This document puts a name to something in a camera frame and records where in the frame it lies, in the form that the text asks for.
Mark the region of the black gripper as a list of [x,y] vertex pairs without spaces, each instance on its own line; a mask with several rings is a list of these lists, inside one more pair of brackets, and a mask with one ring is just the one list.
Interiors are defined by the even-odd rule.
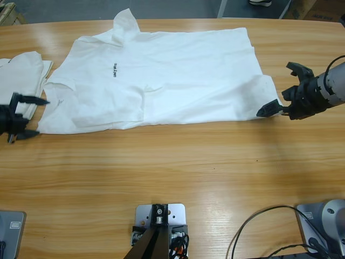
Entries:
[[9,105],[1,105],[1,134],[7,133],[9,144],[13,144],[17,140],[26,140],[36,137],[40,132],[26,129],[29,123],[21,113],[16,113],[16,108],[19,103],[47,105],[50,102],[35,96],[24,96],[14,92]]
[[320,76],[314,76],[313,71],[299,63],[288,62],[286,67],[290,75],[297,77],[299,85],[294,85],[282,92],[283,99],[290,101],[288,106],[282,106],[277,99],[263,105],[256,116],[268,118],[281,113],[291,120],[301,120],[324,112],[328,108],[328,101],[321,94],[318,83]]

